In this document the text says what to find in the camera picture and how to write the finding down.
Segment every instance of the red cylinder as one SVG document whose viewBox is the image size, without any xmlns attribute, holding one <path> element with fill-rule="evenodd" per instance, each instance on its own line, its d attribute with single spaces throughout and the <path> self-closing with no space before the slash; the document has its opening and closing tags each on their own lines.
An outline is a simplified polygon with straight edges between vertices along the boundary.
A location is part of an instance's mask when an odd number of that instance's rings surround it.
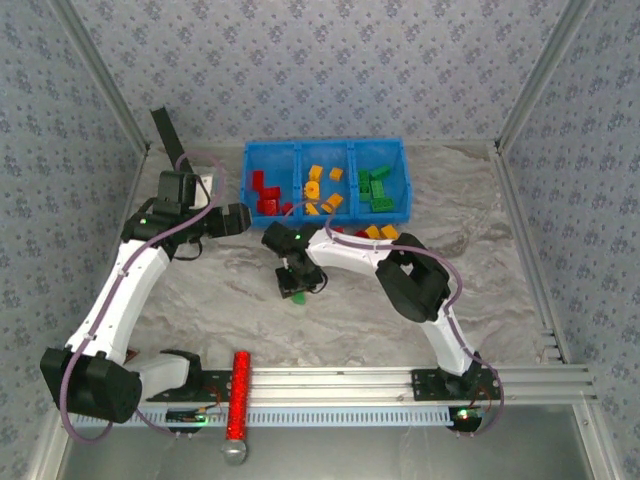
<svg viewBox="0 0 640 480">
<path fill-rule="evenodd" d="M 244 440 L 247 426 L 251 354 L 236 352 L 231 373 L 231 398 L 227 420 L 227 440 Z"/>
</svg>

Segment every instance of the green lego brick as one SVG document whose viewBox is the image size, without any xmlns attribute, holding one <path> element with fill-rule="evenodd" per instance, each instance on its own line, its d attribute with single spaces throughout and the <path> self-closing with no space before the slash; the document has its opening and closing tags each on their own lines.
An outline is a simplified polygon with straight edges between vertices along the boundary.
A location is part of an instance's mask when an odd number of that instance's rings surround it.
<svg viewBox="0 0 640 480">
<path fill-rule="evenodd" d="M 382 182 L 380 180 L 371 180 L 371 196 L 373 198 L 384 197 L 384 187 L 382 186 Z"/>
<path fill-rule="evenodd" d="M 369 175 L 371 175 L 371 178 L 374 180 L 382 180 L 391 175 L 391 167 L 389 165 L 378 167 L 375 170 L 371 170 Z"/>
<path fill-rule="evenodd" d="M 369 190 L 367 190 L 366 192 L 363 192 L 362 190 L 360 190 L 360 201 L 368 202 L 370 200 L 371 200 L 371 192 Z"/>
<path fill-rule="evenodd" d="M 291 297 L 291 300 L 296 305 L 304 305 L 307 303 L 307 300 L 304 298 L 304 292 L 294 293 Z"/>
<path fill-rule="evenodd" d="M 364 185 L 369 185 L 369 172 L 366 170 L 358 170 L 358 186 L 360 187 L 360 191 L 362 191 Z"/>
<path fill-rule="evenodd" d="M 391 212 L 393 210 L 393 200 L 389 197 L 372 198 L 371 210 L 373 213 Z"/>
</svg>

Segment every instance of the green block on floor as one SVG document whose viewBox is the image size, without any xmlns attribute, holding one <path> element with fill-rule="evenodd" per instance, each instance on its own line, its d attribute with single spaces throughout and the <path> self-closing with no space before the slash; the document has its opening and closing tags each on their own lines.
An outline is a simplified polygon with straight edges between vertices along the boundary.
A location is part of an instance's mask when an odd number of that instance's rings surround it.
<svg viewBox="0 0 640 480">
<path fill-rule="evenodd" d="M 371 196 L 373 198 L 384 197 L 384 187 L 382 186 L 382 182 L 380 180 L 371 180 Z"/>
<path fill-rule="evenodd" d="M 307 299 L 304 298 L 304 292 L 298 292 L 291 296 L 291 301 L 296 305 L 304 305 L 307 303 Z"/>
</svg>

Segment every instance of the green block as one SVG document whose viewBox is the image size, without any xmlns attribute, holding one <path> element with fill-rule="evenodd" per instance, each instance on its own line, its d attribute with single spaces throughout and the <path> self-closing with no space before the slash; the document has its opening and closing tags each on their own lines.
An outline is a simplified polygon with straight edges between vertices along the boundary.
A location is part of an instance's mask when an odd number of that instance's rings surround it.
<svg viewBox="0 0 640 480">
<path fill-rule="evenodd" d="M 371 170 L 369 174 L 374 180 L 382 180 L 391 175 L 391 167 L 389 165 L 384 165 L 382 167 L 376 168 L 375 170 Z"/>
<path fill-rule="evenodd" d="M 384 187 L 382 186 L 382 182 L 380 180 L 371 180 L 371 196 L 373 198 L 384 197 Z"/>
<path fill-rule="evenodd" d="M 304 298 L 304 292 L 298 292 L 291 296 L 291 301 L 296 305 L 304 305 L 307 300 Z"/>
<path fill-rule="evenodd" d="M 362 190 L 363 185 L 369 185 L 369 172 L 366 170 L 358 170 L 358 186 Z"/>
<path fill-rule="evenodd" d="M 372 198 L 371 210 L 373 213 L 383 213 L 393 211 L 393 200 L 389 197 Z"/>
</svg>

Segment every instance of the metal base plate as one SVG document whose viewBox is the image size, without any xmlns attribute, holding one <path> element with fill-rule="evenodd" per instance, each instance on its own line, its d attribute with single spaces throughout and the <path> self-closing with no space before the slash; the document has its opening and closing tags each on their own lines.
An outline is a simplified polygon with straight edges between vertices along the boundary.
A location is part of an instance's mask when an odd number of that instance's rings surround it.
<svg viewBox="0 0 640 480">
<path fill-rule="evenodd" d="M 411 371 L 411 386 L 413 387 L 413 399 L 416 402 L 468 400 L 486 401 L 499 400 L 500 390 L 494 385 L 491 371 L 483 368 L 476 374 L 475 382 L 478 386 L 468 395 L 452 395 L 443 388 L 443 380 L 436 368 L 416 369 Z"/>
</svg>

